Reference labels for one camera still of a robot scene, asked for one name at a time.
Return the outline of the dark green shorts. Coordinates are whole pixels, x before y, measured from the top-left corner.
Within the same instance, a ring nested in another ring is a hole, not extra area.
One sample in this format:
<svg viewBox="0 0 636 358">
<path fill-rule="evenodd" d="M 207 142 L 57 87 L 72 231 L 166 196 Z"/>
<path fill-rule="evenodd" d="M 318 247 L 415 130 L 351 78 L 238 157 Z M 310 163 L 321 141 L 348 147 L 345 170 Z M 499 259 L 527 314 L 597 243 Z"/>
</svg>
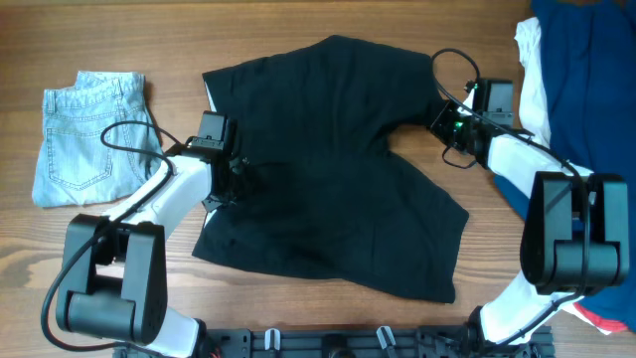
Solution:
<svg viewBox="0 0 636 358">
<path fill-rule="evenodd" d="M 331 36 L 203 81 L 237 123 L 247 189 L 211 217 L 196 258 L 454 301 L 468 212 L 389 147 L 398 127 L 443 108 L 428 55 Z"/>
</svg>

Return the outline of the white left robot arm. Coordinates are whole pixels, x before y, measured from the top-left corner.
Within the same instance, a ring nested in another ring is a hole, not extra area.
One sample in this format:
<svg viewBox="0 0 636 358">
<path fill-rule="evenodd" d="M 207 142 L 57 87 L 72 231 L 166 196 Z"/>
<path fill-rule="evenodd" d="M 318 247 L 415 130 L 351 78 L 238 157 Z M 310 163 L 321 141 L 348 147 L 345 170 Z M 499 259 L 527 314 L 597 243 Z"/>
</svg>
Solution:
<svg viewBox="0 0 636 358">
<path fill-rule="evenodd" d="M 212 357 L 206 324 L 169 307 L 165 242 L 198 204 L 207 211 L 235 201 L 240 162 L 217 149 L 175 145 L 158 171 L 101 216 L 68 225 L 63 266 L 46 293 L 41 329 L 71 352 L 118 350 L 151 357 Z M 50 327 L 98 339 L 79 347 Z"/>
</svg>

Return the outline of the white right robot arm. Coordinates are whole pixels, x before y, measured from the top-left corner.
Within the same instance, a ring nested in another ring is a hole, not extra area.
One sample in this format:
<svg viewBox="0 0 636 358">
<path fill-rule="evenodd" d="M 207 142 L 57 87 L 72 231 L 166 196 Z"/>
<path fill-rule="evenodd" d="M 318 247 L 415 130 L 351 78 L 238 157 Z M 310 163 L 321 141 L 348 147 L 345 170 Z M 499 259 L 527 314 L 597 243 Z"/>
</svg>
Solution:
<svg viewBox="0 0 636 358">
<path fill-rule="evenodd" d="M 461 115 L 462 105 L 447 101 L 430 130 L 529 197 L 521 272 L 463 328 L 464 354 L 486 355 L 528 342 L 563 307 L 627 278 L 627 185 L 618 175 L 581 173 L 525 130 Z"/>
</svg>

